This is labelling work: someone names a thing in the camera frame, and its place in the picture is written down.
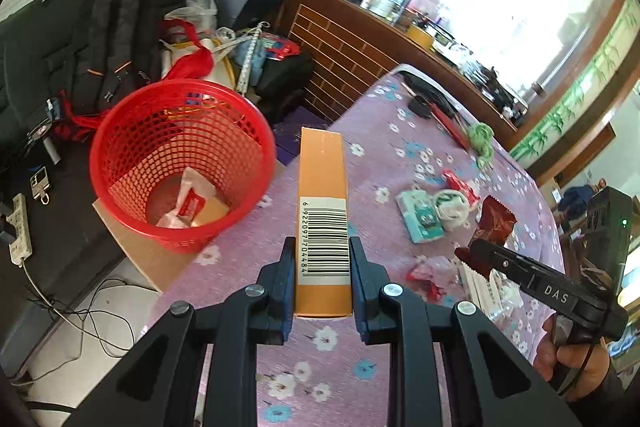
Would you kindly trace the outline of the person right hand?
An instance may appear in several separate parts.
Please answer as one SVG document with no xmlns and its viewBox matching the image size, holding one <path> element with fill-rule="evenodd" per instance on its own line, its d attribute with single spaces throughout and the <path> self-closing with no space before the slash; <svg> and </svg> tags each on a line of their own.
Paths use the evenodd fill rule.
<svg viewBox="0 0 640 427">
<path fill-rule="evenodd" d="M 603 383 L 610 368 L 610 357 L 603 343 L 594 347 L 588 345 L 556 347 L 552 343 L 554 319 L 555 316 L 550 315 L 542 325 L 546 335 L 538 343 L 533 367 L 545 381 L 551 381 L 555 366 L 558 364 L 569 369 L 580 369 L 585 359 L 588 359 L 578 380 L 564 395 L 566 401 L 577 401 L 594 392 Z"/>
</svg>

